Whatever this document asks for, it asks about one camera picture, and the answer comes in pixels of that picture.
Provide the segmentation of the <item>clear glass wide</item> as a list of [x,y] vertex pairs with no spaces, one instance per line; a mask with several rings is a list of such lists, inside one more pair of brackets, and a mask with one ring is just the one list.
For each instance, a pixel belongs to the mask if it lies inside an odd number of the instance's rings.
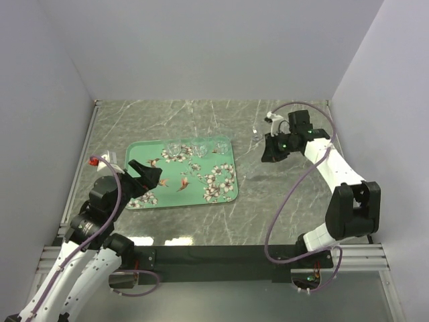
[[194,156],[204,158],[210,150],[209,137],[195,137],[190,140],[190,146]]

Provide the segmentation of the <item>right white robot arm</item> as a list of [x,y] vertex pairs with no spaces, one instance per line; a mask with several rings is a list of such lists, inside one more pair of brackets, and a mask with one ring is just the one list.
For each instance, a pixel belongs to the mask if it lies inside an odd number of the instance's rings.
[[334,147],[334,137],[324,129],[316,129],[307,110],[295,111],[286,118],[270,111],[265,117],[271,129],[265,135],[262,162],[279,162],[291,153],[299,152],[319,171],[331,191],[324,223],[299,236],[295,256],[283,259],[264,252],[270,262],[297,262],[309,268],[318,261],[318,253],[344,239],[362,237],[379,229],[381,188],[357,174]]

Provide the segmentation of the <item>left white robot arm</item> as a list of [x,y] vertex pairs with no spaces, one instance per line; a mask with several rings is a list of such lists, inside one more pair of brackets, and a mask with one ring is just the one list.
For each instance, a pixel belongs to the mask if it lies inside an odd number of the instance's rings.
[[135,261],[134,243],[114,233],[114,222],[128,202],[157,187],[162,169],[129,161],[137,172],[109,162],[108,156],[91,156],[89,164],[109,175],[95,180],[88,200],[70,222],[60,252],[31,301],[6,321],[77,321],[94,292],[115,271]]

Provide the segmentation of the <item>green floral bird tray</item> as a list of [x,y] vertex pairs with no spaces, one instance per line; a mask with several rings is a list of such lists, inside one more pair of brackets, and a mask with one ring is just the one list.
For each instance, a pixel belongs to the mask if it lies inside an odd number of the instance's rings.
[[226,154],[219,154],[215,150],[214,138],[210,138],[210,150],[204,158],[193,155],[190,139],[179,139],[183,162],[166,161],[167,141],[132,143],[127,148],[125,161],[136,160],[145,166],[161,168],[162,175],[155,189],[131,199],[127,209],[136,211],[234,201],[239,188],[232,143]]

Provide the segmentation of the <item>clear stemmed glass far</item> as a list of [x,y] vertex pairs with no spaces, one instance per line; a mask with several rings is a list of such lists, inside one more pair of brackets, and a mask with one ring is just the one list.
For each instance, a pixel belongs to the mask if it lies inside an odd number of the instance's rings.
[[254,142],[258,142],[263,139],[263,133],[257,125],[252,126],[251,139]]

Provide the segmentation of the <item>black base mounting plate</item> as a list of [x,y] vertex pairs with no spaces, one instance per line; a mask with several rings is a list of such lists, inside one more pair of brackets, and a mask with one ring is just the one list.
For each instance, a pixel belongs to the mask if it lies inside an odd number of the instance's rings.
[[274,264],[262,245],[253,246],[136,246],[135,259],[140,270],[160,276],[162,282],[232,282],[268,280],[291,283],[292,270],[312,271],[316,264],[332,268],[328,251],[290,264]]

